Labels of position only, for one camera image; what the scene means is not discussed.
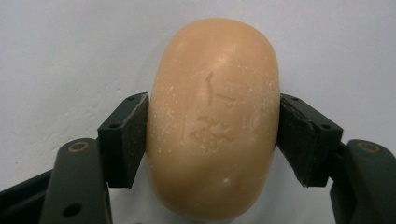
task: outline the soap bar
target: soap bar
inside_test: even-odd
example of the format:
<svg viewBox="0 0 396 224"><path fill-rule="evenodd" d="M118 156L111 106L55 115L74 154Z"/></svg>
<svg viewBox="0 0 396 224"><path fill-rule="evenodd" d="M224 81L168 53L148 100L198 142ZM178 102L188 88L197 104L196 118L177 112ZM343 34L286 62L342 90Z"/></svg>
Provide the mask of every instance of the soap bar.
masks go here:
<svg viewBox="0 0 396 224"><path fill-rule="evenodd" d="M151 95L148 176L170 210L225 220L259 197L276 145L279 80L267 38L206 19L168 45Z"/></svg>

